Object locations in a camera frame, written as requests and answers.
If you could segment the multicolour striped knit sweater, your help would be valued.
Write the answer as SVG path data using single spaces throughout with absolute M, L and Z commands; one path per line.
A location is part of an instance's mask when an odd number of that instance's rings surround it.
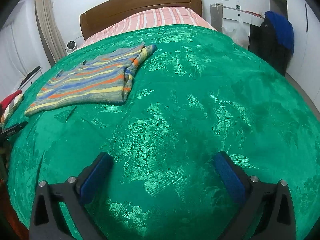
M 25 116 L 84 103 L 124 104 L 138 68 L 156 49 L 154 44 L 119 48 L 58 72 L 41 88 Z

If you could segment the black clothes pile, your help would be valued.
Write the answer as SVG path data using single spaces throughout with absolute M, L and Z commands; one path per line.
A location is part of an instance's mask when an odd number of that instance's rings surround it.
M 254 25 L 250 30 L 248 49 L 285 76 L 292 54 L 278 42 L 275 28 L 268 18 L 264 19 L 260 27 Z

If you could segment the red white folded garment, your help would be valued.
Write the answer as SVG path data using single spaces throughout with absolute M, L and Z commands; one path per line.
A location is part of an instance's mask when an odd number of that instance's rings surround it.
M 1 101 L 1 124 L 5 125 L 9 118 L 13 115 L 14 111 L 18 108 L 23 100 L 24 94 L 21 90 L 7 96 Z

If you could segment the beige curtain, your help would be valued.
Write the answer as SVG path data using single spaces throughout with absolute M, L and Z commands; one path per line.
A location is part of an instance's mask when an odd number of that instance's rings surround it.
M 56 25 L 51 0 L 35 0 L 40 30 L 55 63 L 66 56 L 65 44 Z

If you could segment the small white fan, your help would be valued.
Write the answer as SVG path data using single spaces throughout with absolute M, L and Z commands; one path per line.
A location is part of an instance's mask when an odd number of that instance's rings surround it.
M 73 41 L 73 40 L 68 41 L 68 42 L 66 43 L 65 49 L 66 49 L 66 53 L 67 53 L 67 54 L 72 53 L 72 52 L 75 51 L 77 48 L 78 48 L 78 46 L 77 46 L 76 42 Z

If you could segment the green patterned bedspread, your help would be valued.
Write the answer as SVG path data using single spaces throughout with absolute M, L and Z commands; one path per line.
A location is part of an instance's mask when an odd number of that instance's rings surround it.
M 269 64 L 216 31 L 166 25 L 112 36 L 75 51 L 40 77 L 9 120 L 45 83 L 98 55 L 155 44 L 123 105 L 37 113 L 13 139 L 8 191 L 29 225 L 37 180 L 61 183 L 100 152 L 111 175 L 87 206 L 109 239 L 216 239 L 238 207 L 211 165 L 225 151 L 264 182 L 286 180 L 297 238 L 319 217 L 319 121 Z

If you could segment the pink striped bed sheet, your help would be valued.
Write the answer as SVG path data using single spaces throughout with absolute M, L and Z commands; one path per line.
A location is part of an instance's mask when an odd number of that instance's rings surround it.
M 188 24 L 198 27 L 214 29 L 206 20 L 195 11 L 184 7 L 163 7 L 150 9 L 133 14 L 122 21 L 103 28 L 102 31 L 91 35 L 80 48 L 89 46 L 107 37 L 119 35 L 129 31 L 160 27 L 173 24 Z

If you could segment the white plastic bag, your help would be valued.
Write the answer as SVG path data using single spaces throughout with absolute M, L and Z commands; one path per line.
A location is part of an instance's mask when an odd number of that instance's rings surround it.
M 242 48 L 249 48 L 249 34 L 241 18 L 238 19 L 236 27 L 222 26 L 222 33 L 230 37 L 234 43 Z

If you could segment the blue garment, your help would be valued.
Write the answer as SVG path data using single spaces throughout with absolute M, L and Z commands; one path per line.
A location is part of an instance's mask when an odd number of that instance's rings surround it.
M 288 49 L 293 55 L 295 36 L 292 24 L 283 15 L 274 11 L 265 12 L 265 18 L 271 22 L 278 43 Z

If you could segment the white desk cabinet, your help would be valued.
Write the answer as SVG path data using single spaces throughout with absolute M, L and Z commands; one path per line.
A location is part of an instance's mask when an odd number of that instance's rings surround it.
M 210 5 L 210 23 L 219 32 L 233 31 L 238 26 L 240 19 L 248 35 L 251 33 L 252 26 L 260 27 L 264 21 L 263 17 L 251 12 L 226 7 L 222 4 Z

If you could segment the brown wooden headboard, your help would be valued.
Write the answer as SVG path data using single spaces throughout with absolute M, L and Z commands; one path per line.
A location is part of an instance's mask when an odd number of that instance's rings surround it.
M 202 0 L 109 0 L 79 16 L 82 36 L 87 40 L 135 13 L 169 6 L 189 8 L 202 16 Z

